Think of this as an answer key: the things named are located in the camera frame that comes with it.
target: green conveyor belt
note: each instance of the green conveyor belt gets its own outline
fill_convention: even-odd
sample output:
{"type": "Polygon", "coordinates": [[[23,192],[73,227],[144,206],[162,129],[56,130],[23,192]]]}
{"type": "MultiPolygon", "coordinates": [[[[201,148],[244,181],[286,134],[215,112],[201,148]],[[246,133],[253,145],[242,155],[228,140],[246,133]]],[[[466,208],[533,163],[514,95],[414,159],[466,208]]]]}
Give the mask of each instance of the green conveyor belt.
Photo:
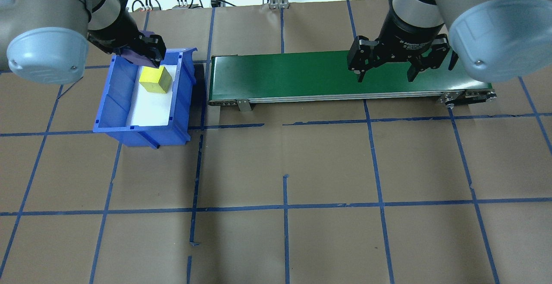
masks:
{"type": "Polygon", "coordinates": [[[432,96],[492,88],[471,79],[461,62],[449,71],[450,55],[439,69],[420,73],[414,82],[406,79],[409,63],[388,63],[369,70],[359,83],[347,70],[346,57],[347,51],[214,57],[209,104],[432,96]]]}

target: brown paper floor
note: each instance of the brown paper floor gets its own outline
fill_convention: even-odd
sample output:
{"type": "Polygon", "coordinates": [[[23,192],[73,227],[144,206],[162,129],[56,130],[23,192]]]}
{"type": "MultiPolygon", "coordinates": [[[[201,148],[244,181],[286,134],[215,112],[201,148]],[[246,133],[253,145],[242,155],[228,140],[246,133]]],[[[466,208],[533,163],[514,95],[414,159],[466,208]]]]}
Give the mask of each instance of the brown paper floor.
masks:
{"type": "MultiPolygon", "coordinates": [[[[346,50],[386,0],[134,13],[210,56],[346,50]]],[[[0,76],[1,284],[498,283],[552,278],[552,68],[451,113],[434,98],[202,104],[192,140],[91,132],[110,56],[85,78],[0,76]]]]}

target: yellow wooden block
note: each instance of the yellow wooden block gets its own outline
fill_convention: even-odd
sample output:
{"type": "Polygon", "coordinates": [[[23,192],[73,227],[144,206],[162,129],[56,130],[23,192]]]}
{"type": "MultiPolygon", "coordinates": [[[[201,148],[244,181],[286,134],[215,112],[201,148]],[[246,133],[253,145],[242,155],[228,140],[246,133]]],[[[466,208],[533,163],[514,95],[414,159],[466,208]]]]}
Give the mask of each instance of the yellow wooden block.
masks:
{"type": "Polygon", "coordinates": [[[172,77],[164,66],[158,69],[144,66],[138,82],[147,92],[166,94],[171,87],[172,77]]]}

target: white foam insert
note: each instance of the white foam insert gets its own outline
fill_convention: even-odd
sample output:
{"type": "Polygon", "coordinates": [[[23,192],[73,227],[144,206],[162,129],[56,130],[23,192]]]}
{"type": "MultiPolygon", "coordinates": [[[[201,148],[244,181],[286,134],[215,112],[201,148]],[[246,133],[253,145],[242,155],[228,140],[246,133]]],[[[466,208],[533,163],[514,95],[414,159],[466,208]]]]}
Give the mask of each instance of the white foam insert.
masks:
{"type": "MultiPolygon", "coordinates": [[[[164,66],[167,72],[171,74],[172,82],[176,76],[177,66],[164,66]]],[[[154,94],[147,92],[140,85],[140,74],[142,74],[143,66],[138,68],[136,83],[134,83],[134,92],[132,92],[132,102],[130,105],[130,113],[126,119],[126,125],[168,125],[169,114],[171,113],[172,101],[172,84],[166,94],[154,94]]]]}

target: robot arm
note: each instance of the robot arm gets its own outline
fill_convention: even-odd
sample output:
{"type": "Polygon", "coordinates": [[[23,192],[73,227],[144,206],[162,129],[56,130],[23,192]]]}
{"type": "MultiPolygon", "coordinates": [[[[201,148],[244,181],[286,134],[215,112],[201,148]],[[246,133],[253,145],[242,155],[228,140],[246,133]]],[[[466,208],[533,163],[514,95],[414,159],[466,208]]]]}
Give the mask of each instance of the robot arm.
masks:
{"type": "Polygon", "coordinates": [[[158,67],[166,51],[163,39],[138,30],[125,9],[127,1],[0,4],[0,70],[43,83],[74,82],[83,75],[88,41],[135,64],[158,67]]]}
{"type": "Polygon", "coordinates": [[[419,72],[439,68],[450,47],[467,73],[504,81],[552,64],[552,0],[390,0],[379,37],[358,36],[347,57],[362,80],[386,62],[410,62],[419,72]],[[446,25],[449,37],[439,34],[446,25]]]}

